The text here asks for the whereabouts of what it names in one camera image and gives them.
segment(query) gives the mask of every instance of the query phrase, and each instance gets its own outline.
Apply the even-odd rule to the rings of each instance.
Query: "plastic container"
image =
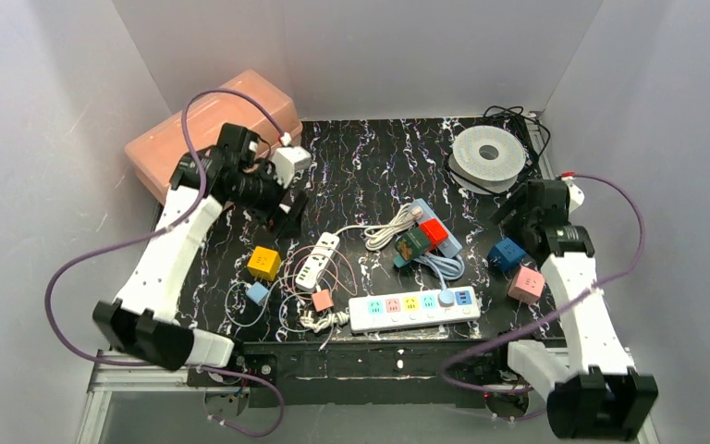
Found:
[[[300,143],[302,125],[292,99],[268,80],[247,70],[222,86],[253,97],[271,113],[282,130],[290,133],[293,144]],[[188,151],[181,132],[180,117],[181,113],[176,113],[126,147],[138,178],[162,204],[178,160]],[[279,146],[279,134],[260,110],[235,95],[210,94],[192,105],[189,112],[189,131],[195,148],[201,150],[216,143],[225,122],[256,131],[266,141],[273,142],[273,147]],[[260,153],[267,149],[265,143],[260,143]]]

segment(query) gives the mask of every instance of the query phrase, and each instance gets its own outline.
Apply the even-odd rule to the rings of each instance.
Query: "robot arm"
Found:
[[[568,221],[582,201],[571,180],[530,180],[492,216],[542,264],[557,306],[596,281],[589,234]],[[508,367],[544,398],[556,436],[634,439],[654,405],[657,385],[653,376],[635,371],[611,324],[603,292],[596,290],[560,322],[569,368],[533,340],[509,343]]]
[[[311,163],[299,147],[276,150],[254,171],[258,135],[225,124],[216,145],[200,151],[208,187],[200,205],[185,223],[146,246],[142,258],[112,303],[98,302],[94,323],[111,346],[168,370],[183,365],[223,367],[236,349],[229,338],[175,321],[181,287],[205,235],[222,214],[224,203],[246,206],[276,236],[300,231],[307,198],[303,191],[292,199],[288,188],[295,174]],[[162,216],[156,228],[169,225],[198,196],[199,173],[189,154],[178,162]]]

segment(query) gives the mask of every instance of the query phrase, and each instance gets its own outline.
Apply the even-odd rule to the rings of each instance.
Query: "gray wall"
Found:
[[[339,119],[542,109],[601,1],[113,3],[172,110],[254,68]]]
[[[606,289],[619,334],[654,373],[662,442],[710,443],[710,2],[603,4],[554,91],[555,171],[608,176],[644,211],[640,269]],[[581,180],[576,221],[599,272],[627,263],[635,222],[613,192]]]
[[[47,279],[73,254],[144,232],[155,200],[123,147],[168,116],[110,2],[0,2],[0,443],[69,443],[91,364],[55,339]],[[72,270],[61,327],[84,350],[91,322],[140,248]]]

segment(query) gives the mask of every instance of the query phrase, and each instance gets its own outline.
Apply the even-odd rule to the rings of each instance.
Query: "marble pattern surface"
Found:
[[[464,245],[461,255],[467,270],[450,286],[472,285],[482,303],[478,322],[452,326],[415,328],[371,335],[352,335],[348,327],[336,331],[332,340],[492,338],[553,310],[546,294],[536,304],[526,305],[506,295],[508,279],[485,256],[502,238],[499,228],[487,218],[499,198],[464,191],[445,171],[444,162],[453,138],[476,125],[475,118],[392,119],[369,121],[305,122],[302,145],[312,154],[312,167],[298,178],[309,194],[302,235],[276,241],[253,221],[243,208],[235,208],[215,223],[199,251],[182,290],[177,320],[184,326],[216,331],[243,340],[309,341],[320,343],[329,330],[318,335],[296,333],[282,327],[300,328],[299,304],[293,300],[285,310],[279,305],[287,293],[274,290],[263,318],[252,327],[238,327],[225,317],[227,290],[239,279],[253,282],[246,270],[251,251],[263,246],[287,258],[296,249],[313,245],[323,231],[336,231],[351,224],[389,221],[398,208],[414,198],[423,198]],[[355,276],[339,261],[339,279],[358,296],[438,288],[433,272],[419,265],[397,270],[392,244],[380,253],[369,253],[362,230],[342,234],[340,251],[354,268]],[[525,264],[534,266],[531,260]],[[338,310],[350,297],[336,291]],[[242,288],[232,291],[229,310],[237,321],[249,324],[260,308],[246,299]],[[561,336],[558,324],[546,326],[540,336]]]

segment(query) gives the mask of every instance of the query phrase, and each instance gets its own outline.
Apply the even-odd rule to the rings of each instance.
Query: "white power strip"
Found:
[[[303,262],[300,272],[295,277],[295,285],[304,291],[314,291],[328,268],[334,250],[338,249],[340,239],[337,235],[323,233],[312,249],[312,253]]]
[[[349,326],[352,333],[435,326],[480,318],[480,302],[472,287],[447,289],[455,303],[443,307],[439,293],[444,290],[412,291],[349,300]]]

